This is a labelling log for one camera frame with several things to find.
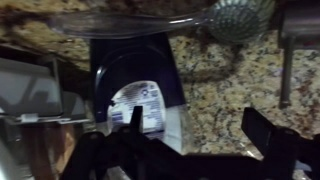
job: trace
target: kitchen counter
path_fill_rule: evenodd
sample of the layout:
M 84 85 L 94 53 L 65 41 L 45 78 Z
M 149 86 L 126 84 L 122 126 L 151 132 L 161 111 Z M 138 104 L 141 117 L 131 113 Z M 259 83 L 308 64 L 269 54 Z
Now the kitchen counter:
M 161 1 L 152 1 L 152 8 L 147 8 L 148 3 L 142 0 L 126 1 L 127 4 L 122 1 L 109 1 L 109 4 L 99 8 L 125 13 L 172 15 L 201 9 L 212 2 L 203 1 L 188 6 L 188 0 L 180 1 L 169 3 L 170 8 L 161 4 Z M 62 11 L 90 8 L 82 1 L 66 2 L 67 4 L 60 4 L 64 7 Z M 45 6 L 23 9 L 14 3 L 10 5 L 16 9 L 20 8 L 20 13 L 22 11 L 29 15 L 45 16 L 47 12 L 60 11 L 54 9 L 55 6 L 52 6 L 53 9 Z M 166 11 L 152 11 L 159 8 Z M 12 13 L 12 16 L 19 14 L 12 11 L 12 8 L 5 12 Z M 76 64 L 84 71 L 89 69 L 86 41 L 55 34 L 43 21 L 34 17 L 38 16 L 30 16 L 23 23 L 12 24 L 10 19 L 0 16 L 0 22 L 3 22 L 0 25 L 1 44 L 37 53 L 51 52 Z M 190 133 L 194 134 L 196 151 L 258 155 L 240 129 L 244 107 L 255 107 L 274 124 L 293 128 L 305 137 L 311 138 L 313 134 L 320 133 L 318 51 L 295 52 L 292 106 L 280 110 L 278 103 L 283 51 L 277 47 L 276 31 L 270 31 L 260 41 L 242 47 L 218 44 L 203 28 L 173 31 L 169 33 L 169 37 L 188 101 L 189 113 L 193 118 Z

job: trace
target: metal strainer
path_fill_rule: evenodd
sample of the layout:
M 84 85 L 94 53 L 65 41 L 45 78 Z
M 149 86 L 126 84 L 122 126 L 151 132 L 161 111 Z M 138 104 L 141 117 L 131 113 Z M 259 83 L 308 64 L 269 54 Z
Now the metal strainer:
M 49 26 L 60 33 L 99 39 L 123 39 L 205 25 L 217 39 L 233 44 L 249 42 L 268 28 L 274 0 L 220 0 L 204 11 L 174 17 L 77 12 L 54 15 Z

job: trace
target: granite countertop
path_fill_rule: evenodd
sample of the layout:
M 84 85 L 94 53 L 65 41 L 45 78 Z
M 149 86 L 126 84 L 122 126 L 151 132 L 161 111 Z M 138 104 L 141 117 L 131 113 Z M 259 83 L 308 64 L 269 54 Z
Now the granite countertop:
M 45 5 L 32 9 L 37 6 L 25 8 L 14 2 L 2 1 L 0 7 L 11 3 L 11 9 L 3 12 L 16 16 L 21 12 L 41 15 L 57 11 L 86 10 L 93 6 L 97 8 L 102 3 L 99 8 L 109 11 L 172 15 L 195 11 L 212 3 L 203 1 L 192 4 L 189 0 L 175 0 L 166 2 L 167 4 L 162 3 L 164 1 L 152 1 L 151 4 L 144 0 L 113 0 L 107 1 L 107 4 L 104 1 L 94 1 L 98 3 L 88 5 L 82 1 L 67 0 L 59 2 L 59 5 L 55 4 L 52 9 Z M 12 11 L 13 7 L 20 8 L 19 13 Z M 89 69 L 88 45 L 84 40 L 55 34 L 45 23 L 32 18 L 26 18 L 23 23 L 10 24 L 10 19 L 2 17 L 1 21 L 1 17 L 1 44 L 38 53 L 53 52 L 82 70 Z M 278 103 L 283 51 L 277 47 L 276 31 L 270 31 L 260 41 L 242 47 L 218 44 L 203 28 L 173 31 L 169 33 L 169 38 L 189 113 L 193 118 L 192 133 L 197 151 L 258 155 L 240 129 L 245 107 L 254 107 L 274 124 L 293 128 L 305 137 L 311 138 L 313 134 L 320 133 L 318 51 L 295 51 L 292 106 L 280 110 Z

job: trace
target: white label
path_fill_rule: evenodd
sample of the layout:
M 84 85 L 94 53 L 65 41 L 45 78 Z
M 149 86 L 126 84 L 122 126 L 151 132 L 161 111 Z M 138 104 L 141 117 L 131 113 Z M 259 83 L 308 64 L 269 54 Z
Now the white label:
M 112 98 L 108 121 L 113 127 L 129 124 L 133 108 L 143 106 L 143 133 L 163 131 L 165 105 L 161 90 L 156 82 L 138 81 L 120 89 Z

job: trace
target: metal rod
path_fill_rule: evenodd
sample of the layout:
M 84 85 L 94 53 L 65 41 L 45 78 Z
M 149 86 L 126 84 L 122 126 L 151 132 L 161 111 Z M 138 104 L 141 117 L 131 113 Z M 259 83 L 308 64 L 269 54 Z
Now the metal rod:
M 281 81 L 281 94 L 279 108 L 283 109 L 291 105 L 291 73 L 292 73 L 292 58 L 295 37 L 290 37 L 284 43 L 284 61 Z

